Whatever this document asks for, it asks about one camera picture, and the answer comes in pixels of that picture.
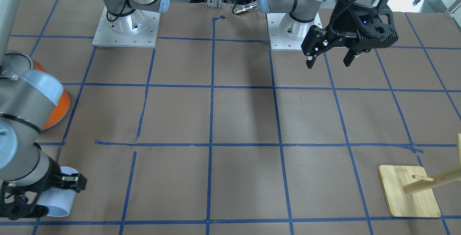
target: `floor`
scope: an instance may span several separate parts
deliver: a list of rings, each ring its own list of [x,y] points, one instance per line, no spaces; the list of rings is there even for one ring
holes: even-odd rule
[[[396,12],[392,48],[349,68],[338,48],[307,69],[301,53],[270,51],[265,15],[227,4],[171,4],[155,49],[96,48],[103,7],[21,1],[8,49],[71,96],[38,142],[89,181],[68,217],[2,219],[0,234],[461,234],[460,183],[433,189],[442,217],[395,218],[377,174],[459,164],[451,19]]]

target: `wooden dowel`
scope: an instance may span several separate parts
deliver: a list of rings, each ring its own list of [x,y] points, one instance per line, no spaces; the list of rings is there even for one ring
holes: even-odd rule
[[[405,194],[413,194],[424,191],[426,189],[431,189],[437,186],[442,186],[454,181],[458,181],[459,179],[461,179],[461,166],[458,166],[457,168],[451,169],[444,173],[432,176],[432,178],[434,178],[435,181],[416,181],[406,186],[403,186],[403,190],[405,191]]]
[[[412,175],[412,178],[419,179],[419,180],[425,180],[425,181],[435,181],[435,178],[428,177],[428,176],[417,176],[417,175]]]
[[[456,135],[456,145],[458,147],[458,159],[461,165],[461,134]]]

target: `white paper roll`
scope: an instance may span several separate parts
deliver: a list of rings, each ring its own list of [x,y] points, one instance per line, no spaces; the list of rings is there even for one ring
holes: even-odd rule
[[[68,175],[78,173],[77,170],[71,167],[61,167],[61,172]],[[53,187],[41,194],[37,204],[48,207],[48,216],[65,217],[71,213],[75,194],[72,190]]]

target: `metal base plate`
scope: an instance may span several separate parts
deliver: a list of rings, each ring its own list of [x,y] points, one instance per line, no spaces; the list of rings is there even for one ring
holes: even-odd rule
[[[295,41],[286,38],[280,32],[280,22],[285,16],[283,13],[270,13],[267,14],[267,28],[269,30],[270,49],[272,51],[303,51],[301,50],[301,43],[303,41]],[[320,16],[317,14],[314,19],[314,23],[318,27],[322,27]]]
[[[150,30],[136,35],[119,35],[111,29],[111,25],[106,20],[106,12],[107,8],[104,7],[98,29],[94,34],[93,46],[155,48],[158,24],[160,23],[159,13],[143,11],[147,24],[143,26],[149,27]]]

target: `wooden stand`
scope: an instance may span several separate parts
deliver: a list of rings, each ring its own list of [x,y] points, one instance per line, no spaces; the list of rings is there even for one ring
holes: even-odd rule
[[[461,134],[456,140],[461,164]],[[382,165],[378,173],[391,216],[437,218],[441,214],[432,188],[460,180],[461,166],[431,177],[418,166]]]

